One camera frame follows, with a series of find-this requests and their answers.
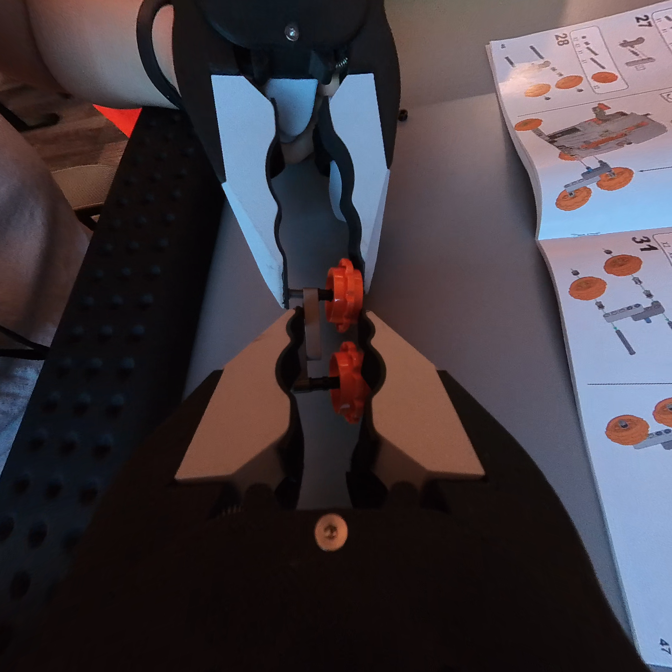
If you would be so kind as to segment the grey perforated beam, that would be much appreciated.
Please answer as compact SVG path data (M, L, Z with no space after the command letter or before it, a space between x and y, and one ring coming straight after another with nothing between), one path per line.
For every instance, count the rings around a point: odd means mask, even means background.
M304 309L304 344L307 361L317 362L322 359L320 301L309 296L302 301Z

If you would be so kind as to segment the person's left hand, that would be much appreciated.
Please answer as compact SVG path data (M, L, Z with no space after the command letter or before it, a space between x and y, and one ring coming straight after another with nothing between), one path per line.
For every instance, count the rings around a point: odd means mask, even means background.
M304 161L314 151L313 131L308 129L291 142L281 142L280 148L286 165Z

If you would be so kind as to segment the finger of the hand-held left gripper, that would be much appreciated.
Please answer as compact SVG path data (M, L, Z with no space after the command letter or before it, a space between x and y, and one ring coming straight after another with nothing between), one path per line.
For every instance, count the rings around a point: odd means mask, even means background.
M286 262L276 233L280 206L270 185L268 162L276 141L275 109L240 75L212 75L223 155L223 190L261 275L286 308Z
M322 103L317 125L331 158L329 194L348 225L348 256L370 289L390 170L386 164L374 75L348 75Z

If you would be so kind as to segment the white instruction booklet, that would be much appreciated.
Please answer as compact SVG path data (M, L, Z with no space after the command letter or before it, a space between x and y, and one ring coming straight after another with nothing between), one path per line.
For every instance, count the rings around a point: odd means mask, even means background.
M671 669L671 2L488 52L634 642Z

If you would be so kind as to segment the orange gear wheel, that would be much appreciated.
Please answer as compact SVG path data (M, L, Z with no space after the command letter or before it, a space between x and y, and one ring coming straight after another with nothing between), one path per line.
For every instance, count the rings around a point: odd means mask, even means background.
M334 411L350 424L361 419L370 388L362 377L364 354L352 341L341 343L329 362L329 376L339 379L339 387L331 390Z
M332 291L332 299L325 302L325 315L340 333L348 331L357 322L364 299L362 273L347 258L342 258L336 267L329 269L326 290Z

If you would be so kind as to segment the grey desk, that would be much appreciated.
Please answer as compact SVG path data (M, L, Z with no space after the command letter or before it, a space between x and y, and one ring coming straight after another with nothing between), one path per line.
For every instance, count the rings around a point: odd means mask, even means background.
M535 242L527 172L502 120L486 54L516 38L656 1L385 1L401 108L371 309L447 370L534 459L572 517L617 619L630 627L575 406L559 310ZM290 283L324 282L347 231L311 160L273 181ZM183 397L281 315L229 205ZM298 397L300 508L350 504L357 427L326 392Z

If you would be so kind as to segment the black perforated panel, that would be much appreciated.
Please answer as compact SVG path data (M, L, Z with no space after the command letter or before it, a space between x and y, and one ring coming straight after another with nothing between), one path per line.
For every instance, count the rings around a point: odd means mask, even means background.
M1 650L105 490L179 403L223 191L184 112L145 108L1 476Z

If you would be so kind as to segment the person's left forearm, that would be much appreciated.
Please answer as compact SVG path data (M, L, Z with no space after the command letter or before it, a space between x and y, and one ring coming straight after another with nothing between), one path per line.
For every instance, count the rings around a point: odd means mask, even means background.
M27 1L38 50L67 93L110 108L175 108L140 59L136 30L141 3Z

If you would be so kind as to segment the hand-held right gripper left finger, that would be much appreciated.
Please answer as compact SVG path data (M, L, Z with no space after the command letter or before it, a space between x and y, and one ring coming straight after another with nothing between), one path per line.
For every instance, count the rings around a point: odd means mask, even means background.
M223 367L178 482L225 482L240 495L264 484L281 507L296 507L304 436L292 387L301 374L304 324L303 309L287 310Z

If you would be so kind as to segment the orange plastic seat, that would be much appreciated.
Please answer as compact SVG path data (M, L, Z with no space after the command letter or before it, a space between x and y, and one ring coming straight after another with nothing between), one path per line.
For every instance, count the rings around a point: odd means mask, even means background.
M142 108L134 109L116 109L105 107L103 105L93 106L98 113L101 113L106 119L113 123L127 138L130 138L134 127L136 126Z

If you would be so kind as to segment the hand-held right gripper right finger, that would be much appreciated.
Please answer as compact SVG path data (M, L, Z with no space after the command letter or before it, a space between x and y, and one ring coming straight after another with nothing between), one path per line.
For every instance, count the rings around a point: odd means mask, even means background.
M423 492L433 481L482 479L435 366L371 310L358 329L370 393L347 472L352 505L378 508L397 483Z

